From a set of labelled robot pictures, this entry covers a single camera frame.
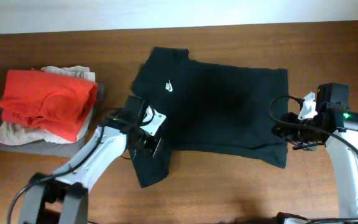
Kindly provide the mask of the grey folded shirt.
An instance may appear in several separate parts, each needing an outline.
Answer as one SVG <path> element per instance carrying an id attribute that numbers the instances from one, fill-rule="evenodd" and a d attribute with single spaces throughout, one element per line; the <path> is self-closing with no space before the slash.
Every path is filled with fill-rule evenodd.
<path id="1" fill-rule="evenodd" d="M 0 151 L 19 152 L 25 154 L 40 154 L 58 157 L 73 157 L 85 145 L 85 136 L 88 133 L 89 123 L 95 115 L 96 109 L 97 107 L 94 107 L 93 110 L 87 116 L 85 124 L 79 133 L 79 140 L 71 144 L 57 144 L 52 142 L 46 142 L 44 140 L 30 142 L 19 146 L 9 146 L 0 143 Z"/>

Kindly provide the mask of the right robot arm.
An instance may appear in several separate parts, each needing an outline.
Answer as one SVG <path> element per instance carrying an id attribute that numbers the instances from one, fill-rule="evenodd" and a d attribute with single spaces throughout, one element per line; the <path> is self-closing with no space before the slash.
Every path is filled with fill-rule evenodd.
<path id="1" fill-rule="evenodd" d="M 279 215 L 279 223 L 358 223 L 358 113 L 348 105 L 349 87 L 322 84 L 317 92 L 296 98 L 299 114 L 286 113 L 275 121 L 273 134 L 294 150 L 324 146 L 331 158 L 337 185 L 339 216 L 307 219 Z"/>

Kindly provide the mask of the black Nike t-shirt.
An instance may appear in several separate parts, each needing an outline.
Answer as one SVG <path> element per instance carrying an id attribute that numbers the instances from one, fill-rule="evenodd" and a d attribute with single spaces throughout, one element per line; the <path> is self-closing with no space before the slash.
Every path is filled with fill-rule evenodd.
<path id="1" fill-rule="evenodd" d="M 156 158 L 142 151 L 133 166 L 141 187 L 165 179 L 172 151 L 201 151 L 258 159 L 285 168 L 287 144 L 272 134 L 288 111 L 285 69 L 245 68 L 192 60 L 187 49 L 155 47 L 133 84 L 166 119 Z"/>

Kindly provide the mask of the beige folded shirt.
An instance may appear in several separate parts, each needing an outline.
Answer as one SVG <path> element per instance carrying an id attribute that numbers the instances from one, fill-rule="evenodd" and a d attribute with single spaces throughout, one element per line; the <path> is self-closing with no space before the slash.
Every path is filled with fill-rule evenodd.
<path id="1" fill-rule="evenodd" d="M 68 75 L 75 78 L 85 78 L 93 82 L 96 80 L 96 74 L 94 72 L 91 72 L 88 67 L 82 67 L 80 65 L 63 68 L 46 66 L 42 67 L 40 70 L 48 73 Z M 73 141 L 68 141 L 60 136 L 39 128 L 28 128 L 7 121 L 3 121 L 0 125 L 0 143 L 2 144 L 19 146 L 39 140 L 57 144 L 73 143 Z"/>

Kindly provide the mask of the red folded shirt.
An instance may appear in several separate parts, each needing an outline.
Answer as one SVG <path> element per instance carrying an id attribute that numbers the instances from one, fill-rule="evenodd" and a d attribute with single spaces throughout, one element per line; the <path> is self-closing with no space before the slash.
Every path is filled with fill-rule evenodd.
<path id="1" fill-rule="evenodd" d="M 97 102 L 97 93 L 98 84 L 88 79 L 9 70 L 0 100 L 1 118 L 74 142 Z"/>

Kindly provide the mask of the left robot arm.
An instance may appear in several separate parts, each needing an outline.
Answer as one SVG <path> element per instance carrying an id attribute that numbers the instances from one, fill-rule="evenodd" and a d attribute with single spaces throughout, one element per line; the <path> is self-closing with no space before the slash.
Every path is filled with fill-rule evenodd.
<path id="1" fill-rule="evenodd" d="M 145 99 L 129 96 L 123 108 L 111 108 L 91 139 L 63 166 L 50 175 L 34 174 L 14 197 L 21 206 L 19 223 L 88 224 L 88 195 L 109 165 L 132 150 L 155 157 L 166 120 Z"/>

